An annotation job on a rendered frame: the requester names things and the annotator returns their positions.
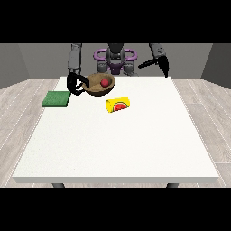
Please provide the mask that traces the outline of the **green square pad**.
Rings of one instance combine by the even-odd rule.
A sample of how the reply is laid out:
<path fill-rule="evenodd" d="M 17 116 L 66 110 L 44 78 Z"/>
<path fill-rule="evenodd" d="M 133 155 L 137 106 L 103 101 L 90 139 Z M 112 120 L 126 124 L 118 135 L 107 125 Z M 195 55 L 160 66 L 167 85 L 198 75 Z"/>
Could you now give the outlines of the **green square pad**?
<path fill-rule="evenodd" d="M 69 91 L 49 91 L 42 101 L 42 107 L 66 107 L 70 95 Z"/>

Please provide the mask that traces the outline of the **brown wooden bowl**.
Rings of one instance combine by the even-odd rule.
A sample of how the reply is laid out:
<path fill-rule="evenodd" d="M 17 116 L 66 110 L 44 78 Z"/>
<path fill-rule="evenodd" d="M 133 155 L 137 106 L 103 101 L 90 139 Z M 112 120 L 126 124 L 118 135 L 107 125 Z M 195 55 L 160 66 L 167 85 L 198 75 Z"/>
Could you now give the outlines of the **brown wooden bowl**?
<path fill-rule="evenodd" d="M 101 86 L 101 81 L 106 79 L 108 86 L 106 88 Z M 83 89 L 91 96 L 101 97 L 108 94 L 114 87 L 116 79 L 111 74 L 94 73 L 88 76 L 89 87 L 85 83 L 82 84 Z"/>

